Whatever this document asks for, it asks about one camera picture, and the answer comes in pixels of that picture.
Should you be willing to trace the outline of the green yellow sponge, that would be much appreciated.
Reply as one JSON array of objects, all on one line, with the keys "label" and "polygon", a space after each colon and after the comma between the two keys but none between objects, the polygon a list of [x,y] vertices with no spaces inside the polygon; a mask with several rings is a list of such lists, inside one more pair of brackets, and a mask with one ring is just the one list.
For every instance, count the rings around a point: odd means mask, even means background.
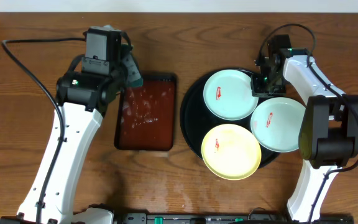
[{"label": "green yellow sponge", "polygon": [[132,55],[131,46],[128,44],[121,45],[121,60],[127,69],[126,87],[139,88],[143,85],[143,78],[139,65]]}]

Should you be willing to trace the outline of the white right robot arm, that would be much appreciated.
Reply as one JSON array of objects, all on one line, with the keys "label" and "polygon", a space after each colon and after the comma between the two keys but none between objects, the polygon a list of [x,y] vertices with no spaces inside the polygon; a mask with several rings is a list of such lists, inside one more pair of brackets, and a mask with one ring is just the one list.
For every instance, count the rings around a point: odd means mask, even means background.
[{"label": "white right robot arm", "polygon": [[251,78],[253,96],[270,98],[285,94],[290,83],[306,109],[298,135],[303,167],[293,195],[287,202],[292,221],[313,223],[336,174],[358,164],[358,95],[347,95],[318,68],[313,51],[293,48],[287,34],[270,34],[263,47],[268,55],[255,61],[260,74]]}]

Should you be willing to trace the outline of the light green plate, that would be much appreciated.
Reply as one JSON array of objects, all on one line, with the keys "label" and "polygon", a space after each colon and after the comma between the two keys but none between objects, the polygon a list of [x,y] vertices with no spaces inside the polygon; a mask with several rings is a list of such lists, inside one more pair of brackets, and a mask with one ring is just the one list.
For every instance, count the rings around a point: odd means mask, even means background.
[{"label": "light green plate", "polygon": [[291,98],[265,100],[252,113],[252,134],[260,145],[273,152],[296,151],[304,113],[305,107]]},{"label": "light green plate", "polygon": [[252,96],[251,77],[238,70],[221,70],[211,75],[203,88],[207,108],[218,118],[235,121],[246,118],[259,99]]}]

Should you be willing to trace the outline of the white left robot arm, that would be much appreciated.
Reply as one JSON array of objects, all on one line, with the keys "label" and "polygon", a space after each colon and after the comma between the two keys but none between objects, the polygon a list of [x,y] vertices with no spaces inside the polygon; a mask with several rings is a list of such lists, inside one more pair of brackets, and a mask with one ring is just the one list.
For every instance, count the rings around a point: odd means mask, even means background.
[{"label": "white left robot arm", "polygon": [[90,144],[108,105],[119,91],[139,87],[143,79],[126,32],[111,26],[92,26],[82,37],[84,54],[76,56],[57,81],[52,95],[43,83],[8,49],[5,52],[42,89],[55,109],[50,138],[35,180],[17,214],[0,223],[113,223],[114,212],[92,205],[74,213],[79,177]]}]

